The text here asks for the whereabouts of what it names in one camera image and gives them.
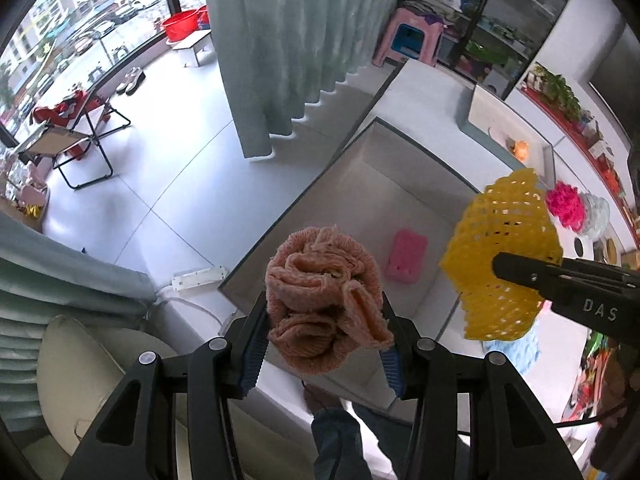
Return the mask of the light blue chenille mat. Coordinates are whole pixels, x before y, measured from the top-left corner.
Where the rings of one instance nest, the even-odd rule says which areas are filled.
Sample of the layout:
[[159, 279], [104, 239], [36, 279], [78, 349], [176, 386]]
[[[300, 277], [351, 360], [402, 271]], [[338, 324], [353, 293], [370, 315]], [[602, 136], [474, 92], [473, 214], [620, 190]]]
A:
[[516, 370], [521, 374], [526, 374], [538, 361], [540, 356], [540, 344], [538, 337], [538, 327], [534, 325], [523, 337], [512, 341], [491, 340], [483, 344], [485, 353], [503, 353]]

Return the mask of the salmon knitted hat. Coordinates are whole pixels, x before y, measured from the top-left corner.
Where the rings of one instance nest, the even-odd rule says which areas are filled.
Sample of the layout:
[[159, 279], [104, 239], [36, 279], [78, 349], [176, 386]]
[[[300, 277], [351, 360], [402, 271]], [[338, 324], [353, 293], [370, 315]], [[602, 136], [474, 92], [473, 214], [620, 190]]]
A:
[[360, 348], [394, 344], [375, 258], [336, 226], [292, 233], [270, 259], [265, 286], [269, 341], [300, 374], [333, 372]]

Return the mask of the magenta fluffy yarn ball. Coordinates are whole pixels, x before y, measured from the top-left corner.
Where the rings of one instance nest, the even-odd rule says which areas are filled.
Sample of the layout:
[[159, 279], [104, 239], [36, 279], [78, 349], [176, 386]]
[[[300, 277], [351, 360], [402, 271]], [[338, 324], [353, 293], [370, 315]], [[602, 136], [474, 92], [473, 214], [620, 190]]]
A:
[[582, 230], [586, 221], [586, 210], [578, 189], [559, 181], [546, 194], [546, 205], [553, 217], [561, 226], [575, 233]]

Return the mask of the pale green yarn ball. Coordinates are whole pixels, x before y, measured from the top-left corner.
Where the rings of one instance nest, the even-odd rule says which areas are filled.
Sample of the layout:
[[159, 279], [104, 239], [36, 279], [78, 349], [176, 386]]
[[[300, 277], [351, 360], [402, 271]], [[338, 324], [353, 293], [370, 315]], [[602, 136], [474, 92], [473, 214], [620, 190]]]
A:
[[610, 205], [604, 198], [590, 193], [580, 193], [579, 196], [585, 208], [585, 221], [579, 234], [590, 240], [596, 240], [610, 222]]

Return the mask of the orange fabric flower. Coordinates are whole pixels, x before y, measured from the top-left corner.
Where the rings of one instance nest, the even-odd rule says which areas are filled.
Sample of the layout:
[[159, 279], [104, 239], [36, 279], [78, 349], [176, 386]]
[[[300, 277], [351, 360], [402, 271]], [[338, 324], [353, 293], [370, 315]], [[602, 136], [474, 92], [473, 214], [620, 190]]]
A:
[[514, 141], [511, 152], [519, 162], [525, 164], [529, 158], [529, 144], [522, 140]]

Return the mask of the shallow grey tray box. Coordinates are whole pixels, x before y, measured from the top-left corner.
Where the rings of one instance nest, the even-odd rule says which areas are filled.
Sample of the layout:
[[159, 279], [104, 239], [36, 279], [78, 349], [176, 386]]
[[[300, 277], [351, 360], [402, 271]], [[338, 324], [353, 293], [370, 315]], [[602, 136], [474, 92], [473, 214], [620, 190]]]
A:
[[[459, 129], [511, 169], [530, 168], [544, 188], [553, 188], [556, 171], [552, 144], [512, 107], [482, 86], [463, 87], [456, 108]], [[514, 141], [529, 144], [525, 164], [512, 154]]]

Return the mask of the large grey storage box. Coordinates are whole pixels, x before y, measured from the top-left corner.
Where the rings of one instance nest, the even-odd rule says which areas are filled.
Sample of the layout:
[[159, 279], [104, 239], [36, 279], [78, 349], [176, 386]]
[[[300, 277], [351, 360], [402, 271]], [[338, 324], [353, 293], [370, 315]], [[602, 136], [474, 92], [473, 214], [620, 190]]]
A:
[[386, 122], [371, 122], [221, 285], [240, 311], [268, 307], [268, 360], [386, 410], [391, 308], [436, 338], [457, 302], [439, 261], [475, 190]]

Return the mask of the white power strip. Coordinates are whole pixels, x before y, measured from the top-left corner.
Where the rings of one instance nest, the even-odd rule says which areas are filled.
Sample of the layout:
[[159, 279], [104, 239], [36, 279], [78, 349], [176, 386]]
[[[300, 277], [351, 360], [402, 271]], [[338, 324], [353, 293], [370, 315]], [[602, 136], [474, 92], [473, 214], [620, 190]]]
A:
[[171, 288], [176, 292], [203, 287], [223, 282], [228, 275], [224, 266], [209, 266], [208, 268], [175, 275], [171, 279]]

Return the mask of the person blue jeans legs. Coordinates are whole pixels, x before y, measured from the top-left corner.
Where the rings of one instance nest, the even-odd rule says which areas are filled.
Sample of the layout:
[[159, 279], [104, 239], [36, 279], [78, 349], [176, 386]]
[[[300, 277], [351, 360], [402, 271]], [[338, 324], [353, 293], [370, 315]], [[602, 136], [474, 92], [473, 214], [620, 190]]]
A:
[[[363, 456], [358, 420], [344, 408], [338, 396], [309, 382], [302, 382], [307, 410], [314, 420], [311, 432], [318, 456], [314, 460], [316, 479], [372, 479]], [[407, 469], [411, 425], [373, 411], [358, 403], [354, 412], [378, 439], [378, 448], [392, 463], [401, 479]]]

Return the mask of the green potted plant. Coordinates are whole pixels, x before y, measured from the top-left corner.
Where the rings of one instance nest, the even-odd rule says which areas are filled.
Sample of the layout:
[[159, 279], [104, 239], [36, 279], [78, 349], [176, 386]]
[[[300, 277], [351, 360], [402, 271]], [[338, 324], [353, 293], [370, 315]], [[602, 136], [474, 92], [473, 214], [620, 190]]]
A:
[[540, 64], [534, 66], [532, 75], [534, 76], [532, 88], [541, 99], [572, 124], [578, 122], [582, 117], [582, 107], [566, 79], [560, 74], [550, 72]]

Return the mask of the pink plastic stool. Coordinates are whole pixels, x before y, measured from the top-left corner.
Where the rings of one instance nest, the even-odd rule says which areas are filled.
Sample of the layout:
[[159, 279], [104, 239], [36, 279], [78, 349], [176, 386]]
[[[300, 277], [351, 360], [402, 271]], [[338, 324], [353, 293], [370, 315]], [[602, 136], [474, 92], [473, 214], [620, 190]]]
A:
[[381, 67], [386, 60], [400, 62], [412, 58], [428, 66], [435, 66], [444, 29], [444, 23], [438, 18], [398, 8], [390, 18], [373, 55], [372, 64]]

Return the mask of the black display shelf cabinet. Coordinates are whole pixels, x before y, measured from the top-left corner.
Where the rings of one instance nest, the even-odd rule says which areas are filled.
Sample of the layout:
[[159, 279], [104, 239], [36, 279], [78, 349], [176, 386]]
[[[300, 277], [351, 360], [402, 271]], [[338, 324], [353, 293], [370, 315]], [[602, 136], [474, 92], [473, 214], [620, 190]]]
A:
[[505, 99], [560, 18], [568, 0], [402, 0], [444, 24], [439, 64]]

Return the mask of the folding chair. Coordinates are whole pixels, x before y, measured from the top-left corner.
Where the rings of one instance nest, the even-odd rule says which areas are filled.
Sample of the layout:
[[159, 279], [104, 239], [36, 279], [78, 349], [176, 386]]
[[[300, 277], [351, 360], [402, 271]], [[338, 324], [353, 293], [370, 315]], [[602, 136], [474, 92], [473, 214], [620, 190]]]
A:
[[[17, 155], [48, 158], [65, 184], [74, 191], [88, 188], [114, 177], [114, 167], [102, 140], [131, 126], [131, 120], [100, 96], [96, 89], [76, 90], [55, 107], [36, 107], [32, 119], [41, 118], [36, 130], [17, 145]], [[95, 148], [106, 165], [106, 174], [79, 184], [71, 184], [63, 168], [84, 158]]]

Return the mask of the grey green curtain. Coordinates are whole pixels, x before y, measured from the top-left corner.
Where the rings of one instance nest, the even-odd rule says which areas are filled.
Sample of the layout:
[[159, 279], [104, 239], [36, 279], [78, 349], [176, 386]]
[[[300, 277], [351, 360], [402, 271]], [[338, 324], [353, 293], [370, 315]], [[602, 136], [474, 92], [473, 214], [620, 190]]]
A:
[[206, 0], [244, 157], [271, 154], [308, 104], [369, 63], [397, 0]]

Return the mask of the red plastic basin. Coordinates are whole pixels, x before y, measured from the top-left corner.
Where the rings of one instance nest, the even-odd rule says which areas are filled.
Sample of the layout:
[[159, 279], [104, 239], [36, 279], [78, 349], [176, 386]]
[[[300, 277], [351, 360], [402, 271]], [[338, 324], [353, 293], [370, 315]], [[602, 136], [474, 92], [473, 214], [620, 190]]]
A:
[[186, 39], [192, 32], [198, 30], [198, 11], [186, 10], [171, 15], [162, 21], [162, 29], [170, 42], [178, 42]]

